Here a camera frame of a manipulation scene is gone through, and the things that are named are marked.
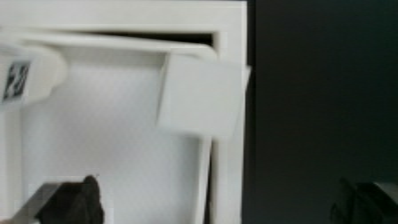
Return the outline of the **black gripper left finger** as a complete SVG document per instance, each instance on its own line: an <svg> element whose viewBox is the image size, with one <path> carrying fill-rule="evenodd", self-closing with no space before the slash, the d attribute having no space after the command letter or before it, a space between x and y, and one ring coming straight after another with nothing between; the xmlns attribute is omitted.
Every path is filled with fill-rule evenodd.
<svg viewBox="0 0 398 224"><path fill-rule="evenodd" d="M105 224L99 183L92 175L80 182L41 185L11 224Z"/></svg>

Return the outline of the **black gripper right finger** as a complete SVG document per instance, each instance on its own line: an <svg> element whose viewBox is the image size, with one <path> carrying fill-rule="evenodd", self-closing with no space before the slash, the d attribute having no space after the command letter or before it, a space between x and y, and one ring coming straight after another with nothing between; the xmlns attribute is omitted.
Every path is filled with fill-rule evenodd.
<svg viewBox="0 0 398 224"><path fill-rule="evenodd" d="M398 184L339 179L330 224L398 224Z"/></svg>

